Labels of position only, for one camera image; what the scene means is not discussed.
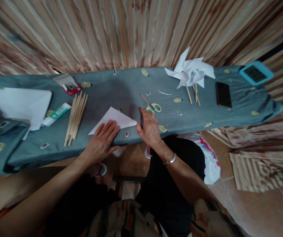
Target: green and white tube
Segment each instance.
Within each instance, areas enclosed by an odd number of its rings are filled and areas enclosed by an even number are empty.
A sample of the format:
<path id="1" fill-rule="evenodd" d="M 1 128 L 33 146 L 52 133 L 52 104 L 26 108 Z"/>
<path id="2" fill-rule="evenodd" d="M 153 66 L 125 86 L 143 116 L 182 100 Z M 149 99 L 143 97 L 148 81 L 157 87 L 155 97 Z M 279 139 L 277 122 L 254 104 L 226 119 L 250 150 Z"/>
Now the green and white tube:
<path id="1" fill-rule="evenodd" d="M 71 106 L 67 103 L 64 103 L 58 109 L 56 109 L 55 112 L 53 112 L 51 115 L 49 115 L 47 118 L 45 118 L 43 120 L 42 124 L 45 125 L 45 126 L 50 126 L 58 118 L 60 118 L 63 114 L 65 114 L 69 109 L 71 109 Z"/>

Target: white plastic bag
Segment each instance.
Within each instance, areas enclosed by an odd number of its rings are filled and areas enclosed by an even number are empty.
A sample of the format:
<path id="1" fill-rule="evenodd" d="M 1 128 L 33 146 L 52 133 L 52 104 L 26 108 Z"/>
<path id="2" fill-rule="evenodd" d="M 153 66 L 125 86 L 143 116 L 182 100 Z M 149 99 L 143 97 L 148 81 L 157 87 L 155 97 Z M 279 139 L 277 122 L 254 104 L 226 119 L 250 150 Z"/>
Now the white plastic bag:
<path id="1" fill-rule="evenodd" d="M 211 185 L 220 178 L 220 166 L 214 150 L 198 133 L 181 134 L 178 138 L 188 139 L 198 145 L 205 156 L 204 183 Z"/>

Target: digital timer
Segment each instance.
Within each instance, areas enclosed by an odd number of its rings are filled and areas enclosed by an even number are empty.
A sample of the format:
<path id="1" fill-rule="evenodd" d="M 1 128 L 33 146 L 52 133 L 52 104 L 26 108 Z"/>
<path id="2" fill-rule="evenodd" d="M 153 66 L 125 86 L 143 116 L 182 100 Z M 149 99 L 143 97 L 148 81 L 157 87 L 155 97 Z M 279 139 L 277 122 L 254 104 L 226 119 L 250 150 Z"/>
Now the digital timer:
<path id="1" fill-rule="evenodd" d="M 274 73 L 260 61 L 254 61 L 239 71 L 251 85 L 260 85 L 274 77 Z"/>

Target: striped curtain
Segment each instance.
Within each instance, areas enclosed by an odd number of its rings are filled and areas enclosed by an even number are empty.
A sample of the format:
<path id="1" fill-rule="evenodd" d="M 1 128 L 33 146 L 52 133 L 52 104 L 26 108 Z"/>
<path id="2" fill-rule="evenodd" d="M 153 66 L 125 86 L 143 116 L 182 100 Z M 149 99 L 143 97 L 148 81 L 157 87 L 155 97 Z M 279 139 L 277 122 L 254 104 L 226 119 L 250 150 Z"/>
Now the striped curtain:
<path id="1" fill-rule="evenodd" d="M 275 100 L 283 100 L 283 51 L 264 62 L 275 77 L 266 83 Z M 225 127 L 209 131 L 228 146 L 237 188 L 264 192 L 283 186 L 283 113 L 257 126 Z"/>
<path id="2" fill-rule="evenodd" d="M 213 66 L 283 41 L 283 0 L 0 0 L 0 75 Z"/>

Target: hand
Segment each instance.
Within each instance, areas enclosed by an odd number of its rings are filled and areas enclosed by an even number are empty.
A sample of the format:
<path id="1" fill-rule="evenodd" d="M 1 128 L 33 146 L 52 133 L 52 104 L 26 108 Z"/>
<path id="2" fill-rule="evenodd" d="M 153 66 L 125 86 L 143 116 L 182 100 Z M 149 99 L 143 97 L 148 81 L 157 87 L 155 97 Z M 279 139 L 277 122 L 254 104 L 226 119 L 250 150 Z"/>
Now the hand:
<path id="1" fill-rule="evenodd" d="M 142 129 L 140 123 L 137 123 L 137 132 L 145 143 L 154 148 L 162 141 L 159 133 L 158 120 L 153 113 L 143 108 L 141 108 L 140 111 L 144 118 L 144 128 Z"/>
<path id="2" fill-rule="evenodd" d="M 102 123 L 94 133 L 94 136 L 89 141 L 85 150 L 79 156 L 79 159 L 83 160 L 88 166 L 104 160 L 108 155 L 119 148 L 119 146 L 113 146 L 109 149 L 119 129 L 119 126 L 116 126 L 116 121 L 110 120 L 105 126 Z"/>

